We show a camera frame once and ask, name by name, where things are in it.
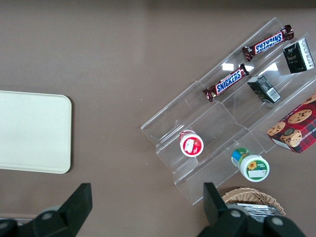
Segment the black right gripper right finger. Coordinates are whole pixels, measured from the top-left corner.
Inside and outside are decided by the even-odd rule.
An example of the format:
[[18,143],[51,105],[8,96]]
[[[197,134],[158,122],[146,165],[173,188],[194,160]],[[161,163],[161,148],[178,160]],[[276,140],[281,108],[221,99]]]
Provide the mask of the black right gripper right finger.
[[213,183],[203,184],[203,207],[209,225],[199,237],[304,237],[290,219],[268,216],[263,223],[245,212],[228,208]]

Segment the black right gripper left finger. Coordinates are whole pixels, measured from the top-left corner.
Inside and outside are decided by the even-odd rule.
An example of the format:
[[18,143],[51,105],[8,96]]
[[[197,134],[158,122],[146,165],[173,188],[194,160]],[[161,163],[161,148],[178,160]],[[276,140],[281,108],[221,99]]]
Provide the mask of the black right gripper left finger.
[[92,210],[90,183],[82,183],[61,205],[34,218],[1,217],[2,237],[75,237]]

